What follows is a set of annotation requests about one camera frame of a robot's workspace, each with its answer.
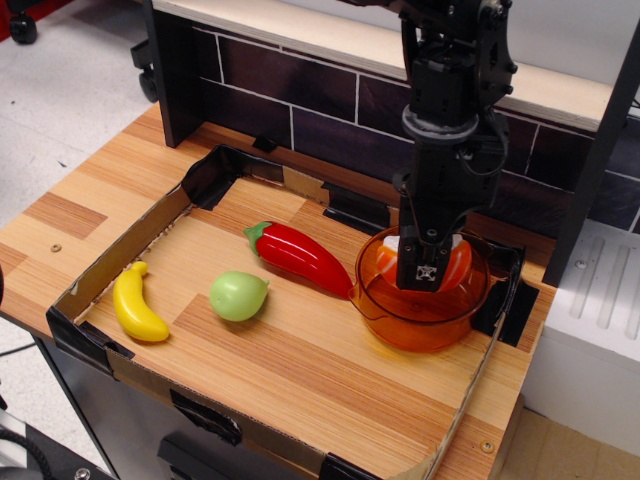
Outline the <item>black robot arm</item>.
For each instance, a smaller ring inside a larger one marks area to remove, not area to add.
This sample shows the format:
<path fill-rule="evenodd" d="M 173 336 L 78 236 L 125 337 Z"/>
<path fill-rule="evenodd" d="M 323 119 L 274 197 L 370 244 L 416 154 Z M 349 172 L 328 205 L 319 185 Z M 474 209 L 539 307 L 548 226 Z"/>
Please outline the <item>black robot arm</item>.
<path fill-rule="evenodd" d="M 381 1 L 397 14 L 410 100 L 402 114 L 414 141 L 401 197 L 396 286 L 438 292 L 454 261 L 453 236 L 469 213 L 493 205 L 509 128 L 495 104 L 517 71 L 507 45 L 508 1 Z"/>

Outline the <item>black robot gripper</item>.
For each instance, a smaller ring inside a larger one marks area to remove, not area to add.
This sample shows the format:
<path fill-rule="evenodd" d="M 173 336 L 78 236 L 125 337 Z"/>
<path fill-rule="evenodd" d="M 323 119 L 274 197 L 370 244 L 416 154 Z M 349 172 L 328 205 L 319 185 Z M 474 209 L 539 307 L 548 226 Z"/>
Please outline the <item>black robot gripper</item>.
<path fill-rule="evenodd" d="M 412 164 L 395 180 L 401 194 L 396 285 L 445 292 L 463 281 L 463 236 L 471 212 L 493 206 L 509 151 L 509 124 L 491 109 L 448 126 L 405 108 L 403 128 L 414 140 Z M 441 257 L 422 240 L 449 240 Z"/>

